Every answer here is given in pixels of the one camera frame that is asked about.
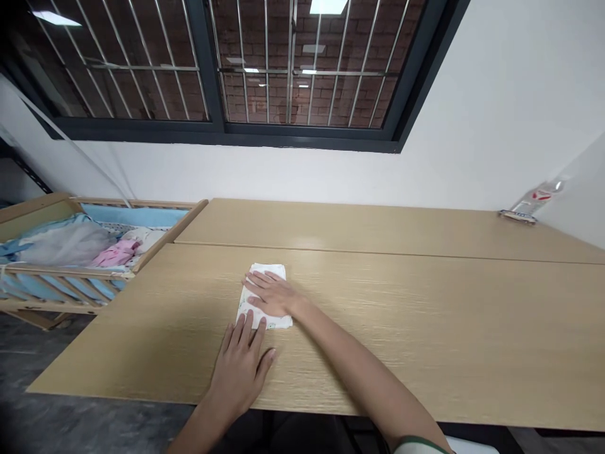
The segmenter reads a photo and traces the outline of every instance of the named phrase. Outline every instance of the concrete floor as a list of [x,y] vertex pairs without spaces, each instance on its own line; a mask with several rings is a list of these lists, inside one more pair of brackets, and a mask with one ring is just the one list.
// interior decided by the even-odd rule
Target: concrete floor
[[[193,411],[191,405],[25,393],[92,318],[73,316],[70,326],[43,332],[0,313],[1,453],[161,453],[183,427]],[[347,420],[353,429],[371,428],[367,419]],[[457,427],[444,425],[446,434],[465,438],[458,434],[460,426],[466,431],[465,424],[450,426]],[[486,435],[482,443],[497,445],[495,441],[502,438],[501,433],[489,436],[485,427],[468,428],[473,435]],[[533,429],[510,431],[525,454],[605,453],[605,438],[546,439]],[[345,454],[354,452],[344,430],[339,438],[346,445]],[[377,452],[372,436],[356,438],[363,453]],[[501,454],[506,451],[519,452],[500,448]]]

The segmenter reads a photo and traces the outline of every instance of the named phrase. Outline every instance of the red brick wall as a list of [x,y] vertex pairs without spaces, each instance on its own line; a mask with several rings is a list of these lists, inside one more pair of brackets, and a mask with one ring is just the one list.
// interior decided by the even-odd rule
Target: red brick wall
[[[136,66],[148,66],[149,60],[144,52],[139,32],[137,31],[128,4],[122,0],[107,1],[130,63]],[[88,32],[84,17],[78,9],[75,0],[55,0],[55,2],[64,16],[84,25],[81,28],[70,29],[81,53],[86,57],[100,60],[101,55],[91,34]],[[195,62],[191,51],[181,0],[160,0],[159,3],[175,64],[177,66],[194,66]],[[352,0],[340,66],[341,71],[361,70],[372,19],[376,10],[376,3],[377,0]],[[422,12],[423,3],[424,0],[410,1],[406,20],[389,67],[389,71],[392,73],[399,73],[401,70]],[[115,38],[113,28],[102,2],[100,0],[87,0],[81,1],[81,4],[103,48],[107,61],[125,65],[124,54]],[[133,0],[133,4],[147,42],[151,62],[155,66],[171,64],[154,2]],[[227,57],[241,57],[236,0],[213,0],[213,5],[217,21],[221,64],[226,68],[241,67],[241,65],[232,64],[226,59]],[[366,71],[384,71],[386,69],[404,5],[405,2],[403,0],[381,1],[368,52]],[[49,0],[36,0],[33,2],[33,6],[34,9],[53,11]],[[240,6],[243,52],[246,67],[264,69],[264,2],[259,0],[241,0]],[[294,69],[297,70],[300,70],[301,66],[308,68],[313,66],[314,55],[303,53],[303,45],[315,45],[316,42],[318,17],[309,14],[310,7],[311,0],[299,0],[296,46],[294,47]],[[340,16],[322,17],[319,43],[326,47],[322,53],[318,54],[317,70],[335,71],[337,69],[345,14],[346,7]],[[63,27],[48,23],[45,23],[45,26],[60,49],[95,115],[98,117],[108,117],[108,112]],[[34,18],[29,18],[28,28],[22,30],[21,34],[24,36],[24,41],[27,44],[27,46],[22,46],[23,52],[41,63],[49,78],[67,102],[70,112],[64,112],[64,114],[74,116],[89,115],[87,109],[83,107],[79,96],[77,96],[73,83],[65,70],[61,68],[54,51]],[[289,1],[268,0],[268,66],[270,69],[287,69],[288,40]],[[139,119],[147,118],[141,96],[133,82],[130,71],[114,71],[113,73],[133,117]],[[115,116],[128,118],[109,72],[105,70],[93,70],[92,74]],[[190,119],[207,119],[196,73],[179,72],[178,76]],[[166,119],[166,112],[164,111],[152,72],[134,71],[134,77],[139,83],[143,99],[145,99],[147,107],[151,111],[151,117]],[[162,89],[170,117],[178,120],[187,119],[175,74],[171,71],[156,71],[156,77]],[[328,124],[328,112],[335,87],[335,79],[334,76],[315,77],[313,103],[311,105],[311,125],[326,126]],[[366,128],[370,126],[369,122],[381,81],[382,77],[362,78],[352,118],[352,127]],[[245,122],[246,100],[244,97],[242,74],[225,74],[224,82],[230,121]],[[348,126],[358,82],[358,76],[339,76],[336,82],[335,100],[330,125]],[[273,124],[285,124],[287,75],[271,74],[268,87],[259,86],[265,83],[264,74],[246,74],[250,122],[265,123],[267,121],[266,90],[268,89],[269,122]],[[292,90],[293,124],[307,124],[311,83],[312,79],[309,75],[294,76],[294,88]],[[381,126],[395,88],[395,83],[396,77],[386,78],[371,127]],[[309,88],[299,88],[301,84],[308,84]]]

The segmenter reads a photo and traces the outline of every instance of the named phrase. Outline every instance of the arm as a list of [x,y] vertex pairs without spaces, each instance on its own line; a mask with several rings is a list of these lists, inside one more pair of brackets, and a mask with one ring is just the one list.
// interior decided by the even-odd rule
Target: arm
[[185,427],[168,447],[168,454],[205,454],[222,438],[260,394],[275,358],[260,349],[267,321],[262,318],[252,332],[253,312],[241,314],[235,328],[229,324],[214,366],[210,389]]
[[321,347],[353,398],[368,413],[391,447],[404,436],[425,438],[451,452],[443,432],[422,404],[355,337],[278,275],[246,275],[244,285],[259,298],[249,302],[268,315],[292,315]]

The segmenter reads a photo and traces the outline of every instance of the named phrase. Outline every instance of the light wood tabletop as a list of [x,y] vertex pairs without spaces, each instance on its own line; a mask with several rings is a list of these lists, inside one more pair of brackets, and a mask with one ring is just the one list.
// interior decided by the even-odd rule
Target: light wood tabletop
[[[605,430],[605,267],[167,245],[30,392],[197,403],[250,265],[287,277],[438,421]],[[356,414],[298,324],[255,407]]]
[[605,264],[605,251],[490,211],[213,199],[175,243]]

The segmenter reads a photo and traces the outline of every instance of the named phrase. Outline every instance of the sleeve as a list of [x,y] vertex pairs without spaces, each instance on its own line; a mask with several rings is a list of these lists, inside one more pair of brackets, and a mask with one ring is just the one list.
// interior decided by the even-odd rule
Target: sleeve
[[422,437],[406,436],[401,439],[393,454],[448,454],[448,452]]

